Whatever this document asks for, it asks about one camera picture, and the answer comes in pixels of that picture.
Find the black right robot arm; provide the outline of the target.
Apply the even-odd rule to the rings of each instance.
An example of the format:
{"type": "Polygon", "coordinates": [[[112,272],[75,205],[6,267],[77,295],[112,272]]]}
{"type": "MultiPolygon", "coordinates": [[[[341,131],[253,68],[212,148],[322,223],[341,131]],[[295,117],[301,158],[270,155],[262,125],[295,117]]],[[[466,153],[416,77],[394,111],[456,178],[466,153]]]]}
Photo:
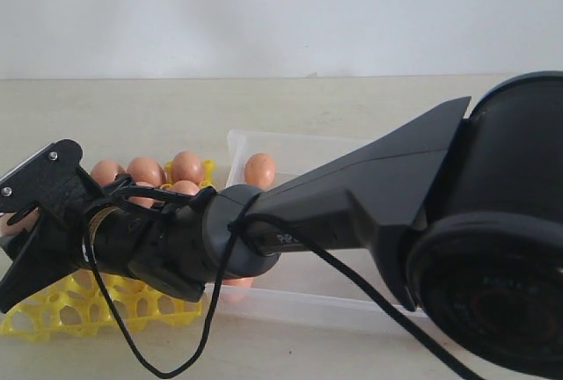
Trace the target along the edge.
{"type": "Polygon", "coordinates": [[[506,369],[562,376],[562,75],[513,77],[452,99],[278,187],[195,195],[99,185],[80,145],[53,142],[1,179],[1,309],[74,273],[119,274],[195,302],[310,251],[463,379],[475,373],[410,321],[506,369]]]}

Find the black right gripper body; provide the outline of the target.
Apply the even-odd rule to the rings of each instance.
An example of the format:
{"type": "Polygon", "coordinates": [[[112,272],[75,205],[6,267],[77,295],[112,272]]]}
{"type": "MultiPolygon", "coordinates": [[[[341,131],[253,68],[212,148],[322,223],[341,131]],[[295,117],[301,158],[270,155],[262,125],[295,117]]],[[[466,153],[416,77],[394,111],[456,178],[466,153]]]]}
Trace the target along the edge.
{"type": "Polygon", "coordinates": [[[36,208],[40,215],[38,222],[34,225],[38,228],[36,239],[47,251],[61,257],[66,263],[66,275],[72,274],[84,265],[78,254],[84,235],[85,214],[89,212],[89,207],[93,206],[96,201],[103,201],[109,197],[117,188],[131,184],[130,177],[118,177],[114,182],[101,186],[104,196],[93,201],[86,208],[71,209],[65,217],[66,227],[60,226],[51,217],[43,215],[40,209],[36,208]]]}

